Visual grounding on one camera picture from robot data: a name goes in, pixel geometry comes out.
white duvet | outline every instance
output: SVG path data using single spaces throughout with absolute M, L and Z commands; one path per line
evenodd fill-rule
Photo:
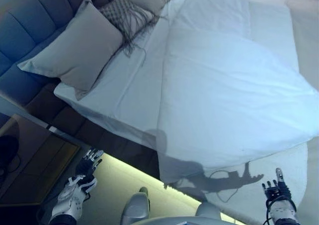
M 176 16 L 158 118 L 163 181 L 252 161 L 318 134 L 318 92 L 288 60 L 253 41 L 250 13 L 245 0 L 186 0 Z

white bed sheet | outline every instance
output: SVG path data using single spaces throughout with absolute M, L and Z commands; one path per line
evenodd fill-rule
M 108 131 L 153 148 L 166 38 L 169 24 L 183 2 L 168 2 L 156 26 L 136 37 L 134 42 L 146 50 L 146 57 L 140 48 L 130 58 L 123 51 L 118 53 L 92 91 L 80 101 L 76 100 L 74 89 L 64 83 L 55 88 L 55 95 Z

bed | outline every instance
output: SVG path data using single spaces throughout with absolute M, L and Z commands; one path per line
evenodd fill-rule
M 81 100 L 77 100 L 74 89 L 64 83 L 56 87 L 55 95 L 106 130 L 159 151 L 156 140 L 159 134 L 158 118 L 163 99 L 162 76 L 165 52 L 170 28 L 185 1 L 169 1 L 161 11 L 158 23 L 136 37 L 134 43 L 138 47 L 130 57 L 127 57 L 124 51 L 117 53 L 103 69 L 92 90 Z M 221 4 L 222 1 L 215 0 L 215 5 L 218 3 Z M 251 40 L 276 54 L 280 62 L 298 71 L 289 10 L 286 7 L 271 7 L 256 2 L 247 4 L 250 24 L 244 25 L 245 22 L 241 22 L 240 19 L 236 21 L 238 18 L 232 17 L 233 22 L 242 26 L 231 28 L 233 33 L 249 35 Z M 229 9 L 234 9 L 238 5 L 230 3 L 228 6 Z M 208 16 L 207 5 L 198 5 L 201 6 L 203 8 L 197 11 L 200 12 L 198 16 Z M 233 23 L 229 22 L 227 17 L 223 17 L 223 11 L 218 11 L 218 7 L 216 12 L 221 22 L 217 23 L 217 27 L 227 27 Z M 162 160 L 160 167 L 164 173 L 161 174 L 161 178 L 167 183 L 174 182 L 173 186 L 194 197 L 216 204 L 224 212 L 243 222 L 262 224 L 265 218 L 265 198 L 261 189 L 261 180 L 272 180 L 275 168 L 281 167 L 292 190 L 293 199 L 299 204 L 306 190 L 307 157 L 307 145 L 301 144 L 269 157 L 249 159 L 250 163 L 243 165 L 227 168 L 221 166 L 222 170 L 210 168 L 201 171 L 202 168 L 196 167 L 196 163 L 186 163 L 184 166 L 195 175 L 187 174 L 187 178 L 173 180 L 169 179 L 167 170 L 174 171 L 172 169 L 174 167 L 165 171 L 165 165 L 169 164 L 163 163 L 165 160 Z M 217 180 L 223 182 L 215 188 Z M 247 199 L 248 193 L 253 199 Z

mattress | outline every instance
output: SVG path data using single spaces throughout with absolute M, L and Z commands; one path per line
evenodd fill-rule
M 155 27 L 134 40 L 140 48 L 130 57 L 124 51 L 115 55 L 82 100 L 77 101 L 74 89 L 64 83 L 55 88 L 55 95 L 106 130 L 154 148 L 166 37 L 183 2 L 168 2 Z
M 136 48 L 130 58 L 119 52 L 105 67 L 93 90 L 80 101 L 76 100 L 73 88 L 64 83 L 55 88 L 55 95 L 106 130 L 154 148 L 166 37 L 183 2 L 168 2 L 156 26 L 135 39 L 146 55 L 140 48 Z M 257 2 L 251 5 L 252 39 L 298 70 L 288 9 Z

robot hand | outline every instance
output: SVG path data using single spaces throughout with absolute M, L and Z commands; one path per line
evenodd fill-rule
M 76 175 L 66 182 L 52 211 L 50 225 L 75 225 L 82 216 L 82 204 L 97 185 L 93 173 L 102 162 L 103 150 L 91 148 L 76 166 Z
M 268 188 L 263 185 L 265 195 L 267 197 L 266 221 L 269 224 L 269 214 L 274 225 L 300 225 L 296 218 L 296 206 L 291 200 L 291 193 L 284 181 L 284 176 L 280 168 L 276 169 L 277 180 L 273 180 L 274 186 L 267 181 Z

